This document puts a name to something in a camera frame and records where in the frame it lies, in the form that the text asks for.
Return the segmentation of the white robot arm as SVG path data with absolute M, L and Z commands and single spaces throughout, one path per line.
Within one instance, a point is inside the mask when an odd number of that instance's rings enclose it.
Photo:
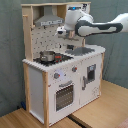
M 106 23 L 95 23 L 93 17 L 79 7 L 70 7 L 64 25 L 57 28 L 57 35 L 72 40 L 75 36 L 87 37 L 96 34 L 128 32 L 128 13 L 118 15 Z

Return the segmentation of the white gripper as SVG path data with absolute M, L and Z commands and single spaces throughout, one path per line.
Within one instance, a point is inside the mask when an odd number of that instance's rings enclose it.
M 63 26 L 57 28 L 55 37 L 63 42 L 81 42 L 82 39 L 74 31 L 66 30 Z

